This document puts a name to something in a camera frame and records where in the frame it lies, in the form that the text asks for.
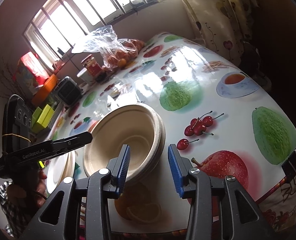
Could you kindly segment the checkered left sleeve forearm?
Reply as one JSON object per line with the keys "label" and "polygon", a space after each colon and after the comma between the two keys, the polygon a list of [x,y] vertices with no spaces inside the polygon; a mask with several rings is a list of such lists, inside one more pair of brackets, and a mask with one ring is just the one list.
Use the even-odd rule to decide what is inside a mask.
{"label": "checkered left sleeve forearm", "polygon": [[7,196],[7,187],[11,181],[5,181],[0,185],[0,206],[7,219],[6,232],[15,238],[19,238],[27,228],[32,215],[24,207],[12,204]]}

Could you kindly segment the person's left hand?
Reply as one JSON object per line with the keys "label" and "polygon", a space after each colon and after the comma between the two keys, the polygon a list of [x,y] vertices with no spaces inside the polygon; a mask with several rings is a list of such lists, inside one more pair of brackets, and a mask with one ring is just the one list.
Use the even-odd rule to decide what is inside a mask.
{"label": "person's left hand", "polygon": [[12,183],[7,187],[6,192],[9,201],[18,207],[40,208],[46,201],[46,183],[47,175],[43,170],[32,173],[32,178],[26,175],[28,184],[24,182]]}

